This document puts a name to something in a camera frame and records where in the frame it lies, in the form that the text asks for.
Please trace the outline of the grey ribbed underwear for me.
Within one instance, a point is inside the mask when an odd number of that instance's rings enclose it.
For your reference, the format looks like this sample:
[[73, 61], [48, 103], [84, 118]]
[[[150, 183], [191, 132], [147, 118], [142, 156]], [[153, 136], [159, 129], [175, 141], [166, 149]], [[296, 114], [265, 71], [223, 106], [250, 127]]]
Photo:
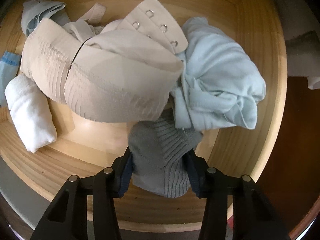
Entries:
[[202, 133], [193, 128], [176, 128], [171, 109], [164, 110], [156, 121], [136, 123], [128, 137], [133, 184], [166, 198], [185, 195], [190, 182], [182, 157], [202, 138]]

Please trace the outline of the light blue underwear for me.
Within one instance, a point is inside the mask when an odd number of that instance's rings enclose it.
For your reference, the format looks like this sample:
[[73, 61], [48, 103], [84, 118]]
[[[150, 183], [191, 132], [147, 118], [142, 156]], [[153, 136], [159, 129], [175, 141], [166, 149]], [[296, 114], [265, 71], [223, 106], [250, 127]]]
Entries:
[[187, 20], [184, 70], [171, 90], [177, 128], [255, 129], [266, 83], [243, 48], [204, 17]]

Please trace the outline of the wooden drawer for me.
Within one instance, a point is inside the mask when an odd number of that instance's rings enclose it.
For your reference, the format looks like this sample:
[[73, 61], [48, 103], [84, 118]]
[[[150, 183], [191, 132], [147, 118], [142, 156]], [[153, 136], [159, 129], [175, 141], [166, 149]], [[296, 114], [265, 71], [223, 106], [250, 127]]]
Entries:
[[[1, 21], [1, 51], [22, 51], [23, 2], [14, 0]], [[66, 3], [72, 20], [95, 3], [107, 7], [102, 22], [124, 18], [143, 0], [55, 0]], [[270, 157], [280, 129], [287, 87], [285, 41], [272, 0], [159, 0], [179, 24], [191, 17], [205, 17], [242, 46], [263, 76], [267, 93], [258, 105], [254, 130], [233, 127], [206, 131], [196, 150], [209, 165], [239, 177], [257, 180]], [[12, 124], [7, 109], [1, 109], [1, 159], [41, 199], [52, 200], [73, 174], [92, 176], [110, 166], [127, 148], [131, 124], [103, 124], [74, 114], [67, 106], [49, 102], [58, 139], [29, 153]]]

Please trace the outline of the white rolled sock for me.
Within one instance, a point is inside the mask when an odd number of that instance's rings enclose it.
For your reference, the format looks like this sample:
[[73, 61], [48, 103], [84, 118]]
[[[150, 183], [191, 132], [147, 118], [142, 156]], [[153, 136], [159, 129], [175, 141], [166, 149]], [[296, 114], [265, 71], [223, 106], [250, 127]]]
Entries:
[[27, 151], [35, 153], [57, 139], [47, 97], [24, 74], [12, 79], [5, 91], [10, 116]]

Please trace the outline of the beige bra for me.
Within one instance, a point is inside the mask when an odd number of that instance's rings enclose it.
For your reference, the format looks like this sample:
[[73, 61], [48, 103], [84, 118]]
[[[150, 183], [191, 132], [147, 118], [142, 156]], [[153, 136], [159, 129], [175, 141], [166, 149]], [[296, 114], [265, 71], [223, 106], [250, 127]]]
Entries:
[[44, 17], [28, 35], [21, 71], [51, 100], [98, 122], [153, 121], [167, 104], [188, 41], [158, 0], [101, 27], [95, 4], [75, 22]]

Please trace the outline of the blue cuffed sock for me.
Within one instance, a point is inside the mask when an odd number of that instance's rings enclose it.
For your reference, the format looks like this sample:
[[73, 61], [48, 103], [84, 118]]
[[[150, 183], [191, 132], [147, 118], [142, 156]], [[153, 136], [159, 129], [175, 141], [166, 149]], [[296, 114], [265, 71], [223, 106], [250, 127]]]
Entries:
[[0, 63], [0, 102], [1, 107], [7, 105], [4, 91], [8, 83], [15, 78], [20, 65], [21, 55], [5, 51]]

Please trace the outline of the grey bed mattress edge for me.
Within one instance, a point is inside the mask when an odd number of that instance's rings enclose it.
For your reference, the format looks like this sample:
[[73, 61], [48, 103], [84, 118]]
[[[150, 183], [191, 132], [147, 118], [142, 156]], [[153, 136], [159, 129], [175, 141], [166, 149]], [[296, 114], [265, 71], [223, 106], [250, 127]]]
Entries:
[[288, 76], [319, 89], [319, 21], [304, 0], [274, 0], [285, 38]]

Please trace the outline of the pale blue grey folded garment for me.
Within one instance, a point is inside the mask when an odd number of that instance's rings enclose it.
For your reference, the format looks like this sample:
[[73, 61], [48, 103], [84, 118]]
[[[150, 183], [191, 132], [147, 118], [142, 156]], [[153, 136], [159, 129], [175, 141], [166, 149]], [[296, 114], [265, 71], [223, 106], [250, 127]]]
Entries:
[[69, 23], [66, 3], [48, 0], [28, 0], [23, 3], [21, 29], [25, 36], [29, 36], [43, 18], [50, 18], [63, 26]]

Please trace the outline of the brown wooden furniture frame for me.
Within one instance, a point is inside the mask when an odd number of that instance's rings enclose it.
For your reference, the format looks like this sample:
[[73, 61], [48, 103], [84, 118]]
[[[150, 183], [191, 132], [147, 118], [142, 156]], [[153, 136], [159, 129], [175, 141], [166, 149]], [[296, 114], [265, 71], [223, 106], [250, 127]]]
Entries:
[[319, 213], [319, 90], [305, 77], [289, 77], [283, 119], [258, 179], [296, 239]]

